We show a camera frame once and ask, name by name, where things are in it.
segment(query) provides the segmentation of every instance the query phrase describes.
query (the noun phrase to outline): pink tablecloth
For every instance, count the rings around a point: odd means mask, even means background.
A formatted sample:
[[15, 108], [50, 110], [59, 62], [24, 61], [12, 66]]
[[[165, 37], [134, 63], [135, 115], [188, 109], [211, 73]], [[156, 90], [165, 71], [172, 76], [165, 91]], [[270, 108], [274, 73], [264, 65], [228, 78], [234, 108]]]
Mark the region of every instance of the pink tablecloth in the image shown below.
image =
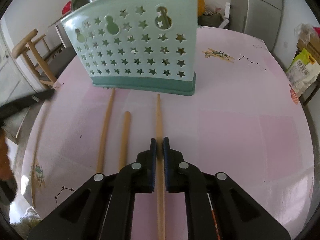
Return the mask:
[[[209, 49], [234, 59], [206, 57], [204, 51]], [[290, 92], [287, 77], [262, 41], [217, 28], [198, 29], [195, 71], [195, 95], [161, 94], [164, 136], [169, 137], [171, 148], [203, 172], [227, 173], [294, 238], [310, 207], [314, 157], [305, 115]], [[58, 82], [61, 86], [50, 107], [37, 156], [44, 176], [36, 190], [36, 211], [41, 217], [95, 173], [110, 95], [110, 90], [92, 86], [78, 57]], [[36, 135], [47, 106], [42, 107], [30, 135], [24, 184], [28, 184]], [[155, 107], [154, 92], [116, 90], [106, 175], [117, 172], [123, 113], [132, 114], [130, 163], [149, 148], [156, 135]], [[25, 196], [30, 201], [28, 187]], [[187, 239], [182, 194], [166, 195], [166, 235], [168, 240]], [[154, 194], [136, 196], [132, 239], [156, 239]]]

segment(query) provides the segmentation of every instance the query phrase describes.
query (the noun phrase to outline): gray chair cushion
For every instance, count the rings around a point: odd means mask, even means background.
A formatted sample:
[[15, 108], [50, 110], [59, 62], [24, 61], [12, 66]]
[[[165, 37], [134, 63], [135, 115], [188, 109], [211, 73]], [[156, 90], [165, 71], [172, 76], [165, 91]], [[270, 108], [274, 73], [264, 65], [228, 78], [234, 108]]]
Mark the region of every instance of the gray chair cushion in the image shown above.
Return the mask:
[[[57, 54], [56, 57], [48, 64], [52, 74], [58, 78], [76, 55], [77, 53], [73, 47], [68, 47], [61, 53]], [[50, 81], [44, 72], [41, 74], [41, 80]]]

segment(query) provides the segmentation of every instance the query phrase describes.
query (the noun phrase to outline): wooden chair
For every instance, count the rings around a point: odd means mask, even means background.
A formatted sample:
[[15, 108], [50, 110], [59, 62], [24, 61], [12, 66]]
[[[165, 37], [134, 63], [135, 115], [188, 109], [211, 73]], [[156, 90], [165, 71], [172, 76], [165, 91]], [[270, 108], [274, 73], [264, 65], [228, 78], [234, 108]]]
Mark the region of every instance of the wooden chair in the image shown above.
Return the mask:
[[[38, 30], [32, 30], [27, 36], [25, 36], [12, 50], [12, 56], [17, 59], [20, 55], [22, 55], [30, 69], [30, 71], [38, 78], [38, 80], [43, 85], [53, 86], [53, 84], [57, 81], [57, 78], [60, 76], [62, 71], [67, 67], [70, 61], [76, 56], [76, 52], [73, 47], [66, 48], [62, 50], [63, 45], [60, 44], [49, 50], [48, 45], [46, 44], [44, 37], [42, 35], [38, 39], [32, 42], [32, 39], [38, 34]], [[41, 57], [39, 52], [37, 51], [35, 45], [40, 41], [44, 42], [48, 53]], [[27, 52], [31, 50], [32, 54], [35, 56], [38, 64], [34, 65], [28, 56]]]

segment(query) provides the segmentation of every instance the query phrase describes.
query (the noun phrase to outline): gray cabinet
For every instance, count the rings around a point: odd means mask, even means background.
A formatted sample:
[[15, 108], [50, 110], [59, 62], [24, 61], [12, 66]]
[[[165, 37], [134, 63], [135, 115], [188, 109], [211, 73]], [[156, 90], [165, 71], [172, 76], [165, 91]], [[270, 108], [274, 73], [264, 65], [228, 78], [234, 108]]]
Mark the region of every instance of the gray cabinet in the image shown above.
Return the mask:
[[282, 0], [231, 0], [230, 30], [257, 37], [272, 50], [281, 13]]

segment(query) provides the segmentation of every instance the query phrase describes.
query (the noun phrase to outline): yellow object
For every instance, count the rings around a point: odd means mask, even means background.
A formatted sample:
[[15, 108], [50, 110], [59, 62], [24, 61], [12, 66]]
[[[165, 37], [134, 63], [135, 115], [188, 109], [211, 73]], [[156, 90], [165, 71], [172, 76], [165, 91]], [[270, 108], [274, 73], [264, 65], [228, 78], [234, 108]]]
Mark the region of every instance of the yellow object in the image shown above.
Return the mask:
[[198, 17], [204, 13], [204, 0], [198, 0]]

